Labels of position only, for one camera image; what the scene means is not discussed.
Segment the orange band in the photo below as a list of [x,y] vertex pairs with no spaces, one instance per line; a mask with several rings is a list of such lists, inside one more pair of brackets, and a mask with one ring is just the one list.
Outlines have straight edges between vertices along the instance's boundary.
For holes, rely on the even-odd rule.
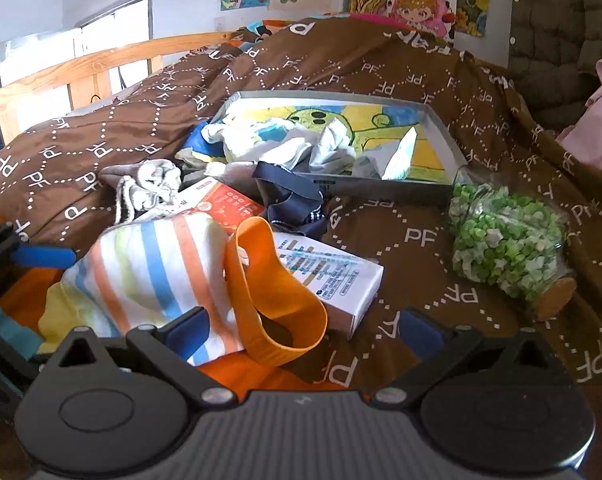
[[[238,248],[248,255],[243,267]],[[257,363],[280,366],[305,354],[323,339],[328,315],[321,301],[281,264],[268,222],[244,220],[225,250],[225,277],[239,336]],[[261,316],[285,328],[292,346],[272,339]]]

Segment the striped towel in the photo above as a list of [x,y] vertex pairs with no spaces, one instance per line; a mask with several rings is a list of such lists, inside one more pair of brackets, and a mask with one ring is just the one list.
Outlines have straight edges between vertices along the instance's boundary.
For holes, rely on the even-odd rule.
[[54,351],[75,326],[116,337],[143,323],[161,327],[197,305],[207,310],[210,335],[190,363],[242,350],[223,277],[227,241],[202,212],[105,232],[48,290],[39,351]]

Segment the metal screw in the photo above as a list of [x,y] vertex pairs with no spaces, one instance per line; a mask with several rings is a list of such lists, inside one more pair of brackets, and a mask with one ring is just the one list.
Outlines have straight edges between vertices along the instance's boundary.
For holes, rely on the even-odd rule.
[[408,394],[400,388],[382,388],[374,394],[374,398],[383,404],[401,404],[408,398]]
[[234,400],[234,393],[227,388],[215,387],[208,388],[201,394],[201,399],[207,404],[213,404],[215,406],[223,406],[228,402]]

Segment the wooden bed frame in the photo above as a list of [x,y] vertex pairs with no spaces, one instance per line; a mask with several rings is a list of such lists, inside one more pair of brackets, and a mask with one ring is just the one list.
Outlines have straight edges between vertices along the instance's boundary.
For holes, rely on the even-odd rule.
[[7,146],[21,133],[16,111],[18,104],[29,96],[68,86],[72,110],[83,108],[91,104],[95,95],[101,99],[112,95],[108,74],[112,68],[146,59],[148,72],[152,74],[163,68],[163,56],[223,43],[231,39],[234,34],[234,32],[188,34],[103,50],[46,68],[4,86],[0,88],[0,127],[3,143]]

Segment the cork lid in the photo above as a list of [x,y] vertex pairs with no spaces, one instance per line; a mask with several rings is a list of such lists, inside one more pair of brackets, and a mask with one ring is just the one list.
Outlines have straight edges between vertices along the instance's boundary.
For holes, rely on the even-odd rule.
[[536,320],[547,321],[556,316],[571,300],[576,290],[577,282],[574,278],[565,277],[557,280],[534,302],[532,310]]

